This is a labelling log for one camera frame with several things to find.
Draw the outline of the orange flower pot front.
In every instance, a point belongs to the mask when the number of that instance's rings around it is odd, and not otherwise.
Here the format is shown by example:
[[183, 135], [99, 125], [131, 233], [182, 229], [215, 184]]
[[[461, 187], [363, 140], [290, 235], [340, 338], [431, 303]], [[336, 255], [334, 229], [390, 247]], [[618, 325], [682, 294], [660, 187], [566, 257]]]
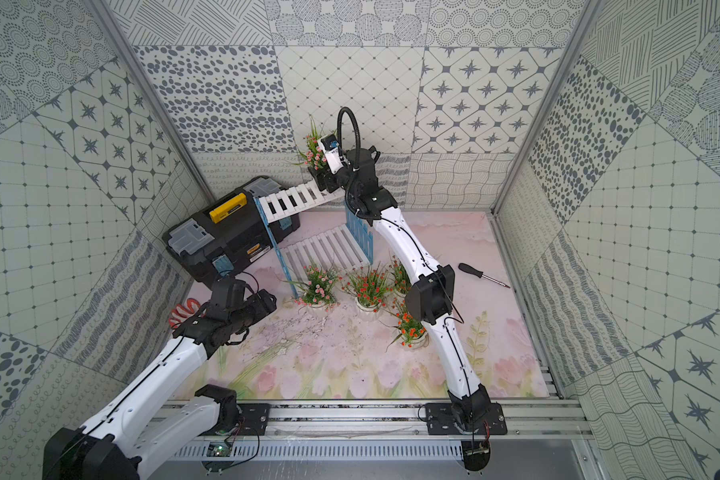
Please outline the orange flower pot front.
[[414, 318], [404, 300], [395, 300], [390, 313], [397, 319], [394, 329], [396, 336], [391, 345], [399, 344], [405, 348], [417, 349], [427, 345], [428, 333], [422, 322]]

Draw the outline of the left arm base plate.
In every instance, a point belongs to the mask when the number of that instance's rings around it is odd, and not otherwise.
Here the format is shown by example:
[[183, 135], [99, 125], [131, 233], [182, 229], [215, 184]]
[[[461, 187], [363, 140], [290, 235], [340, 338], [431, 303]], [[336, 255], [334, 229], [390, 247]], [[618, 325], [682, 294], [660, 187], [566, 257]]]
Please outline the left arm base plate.
[[211, 431], [219, 436], [256, 436], [266, 432], [271, 405], [243, 403], [222, 406], [217, 424]]

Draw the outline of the pink flower pot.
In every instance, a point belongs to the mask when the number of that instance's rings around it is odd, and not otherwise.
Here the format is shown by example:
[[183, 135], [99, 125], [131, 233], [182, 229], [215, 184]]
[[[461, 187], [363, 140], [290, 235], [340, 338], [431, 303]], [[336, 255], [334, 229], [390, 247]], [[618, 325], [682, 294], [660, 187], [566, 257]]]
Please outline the pink flower pot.
[[319, 140], [322, 138], [322, 130], [319, 129], [313, 118], [310, 118], [310, 131], [305, 136], [306, 150], [298, 151], [300, 162], [307, 168], [307, 172], [313, 177], [318, 185], [324, 184], [326, 174], [330, 174], [330, 168], [325, 153], [319, 147]]
[[289, 284], [298, 293], [298, 303], [315, 308], [329, 308], [337, 303], [333, 292], [339, 279], [339, 272], [331, 268], [323, 268], [314, 263], [304, 267], [304, 280], [291, 280]]

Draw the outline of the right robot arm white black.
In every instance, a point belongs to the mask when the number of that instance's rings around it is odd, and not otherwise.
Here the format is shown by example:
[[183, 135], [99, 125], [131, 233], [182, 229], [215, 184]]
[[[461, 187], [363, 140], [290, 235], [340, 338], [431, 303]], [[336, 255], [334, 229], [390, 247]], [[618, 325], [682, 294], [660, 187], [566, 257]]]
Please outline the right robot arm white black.
[[412, 286], [405, 297], [408, 312], [422, 323], [442, 363], [453, 416], [459, 428], [473, 432], [491, 409], [486, 387], [472, 368], [459, 339], [454, 300], [455, 272], [442, 266], [412, 233], [392, 194], [383, 188], [375, 167], [375, 149], [344, 151], [337, 141], [324, 151], [328, 167], [343, 189], [345, 205], [392, 247]]

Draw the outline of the pink flower pot back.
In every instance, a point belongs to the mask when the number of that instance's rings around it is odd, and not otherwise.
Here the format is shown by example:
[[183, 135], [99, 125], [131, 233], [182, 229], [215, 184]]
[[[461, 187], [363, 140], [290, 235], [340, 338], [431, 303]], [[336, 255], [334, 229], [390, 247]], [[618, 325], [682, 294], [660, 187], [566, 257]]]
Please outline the pink flower pot back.
[[304, 267], [304, 280], [291, 280], [289, 284], [298, 293], [298, 303], [315, 308], [329, 308], [337, 303], [333, 292], [339, 279], [339, 272], [331, 268], [323, 268], [314, 263]]

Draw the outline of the pink flower pot front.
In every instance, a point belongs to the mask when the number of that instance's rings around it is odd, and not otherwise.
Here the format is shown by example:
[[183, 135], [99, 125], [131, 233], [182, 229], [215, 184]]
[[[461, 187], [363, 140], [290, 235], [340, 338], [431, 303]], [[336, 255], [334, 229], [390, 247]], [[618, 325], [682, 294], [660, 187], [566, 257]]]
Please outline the pink flower pot front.
[[326, 174], [330, 174], [330, 168], [325, 153], [319, 147], [319, 140], [322, 138], [322, 130], [319, 129], [313, 118], [310, 118], [310, 131], [305, 136], [306, 150], [298, 151], [300, 162], [307, 168], [307, 172], [313, 177], [318, 185], [324, 184]]

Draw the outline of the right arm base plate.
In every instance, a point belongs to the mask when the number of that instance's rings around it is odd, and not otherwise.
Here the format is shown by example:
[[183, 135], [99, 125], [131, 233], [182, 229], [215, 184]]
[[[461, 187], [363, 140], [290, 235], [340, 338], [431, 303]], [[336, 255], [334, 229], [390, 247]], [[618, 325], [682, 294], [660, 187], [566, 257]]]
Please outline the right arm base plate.
[[454, 403], [427, 403], [425, 422], [429, 435], [506, 435], [508, 427], [502, 406], [492, 402], [476, 419], [468, 418], [467, 413]]

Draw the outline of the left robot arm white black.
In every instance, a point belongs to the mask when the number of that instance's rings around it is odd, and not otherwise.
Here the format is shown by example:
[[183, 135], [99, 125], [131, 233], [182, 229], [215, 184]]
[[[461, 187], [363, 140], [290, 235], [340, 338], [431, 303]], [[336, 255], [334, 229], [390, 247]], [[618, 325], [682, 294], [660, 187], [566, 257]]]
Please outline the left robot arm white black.
[[209, 301], [174, 327], [162, 351], [122, 393], [77, 429], [62, 428], [47, 441], [43, 478], [147, 479], [202, 434], [241, 434], [247, 423], [236, 392], [216, 385], [201, 387], [158, 426], [148, 423], [217, 350], [241, 344], [276, 309], [268, 291], [234, 276], [217, 278]]

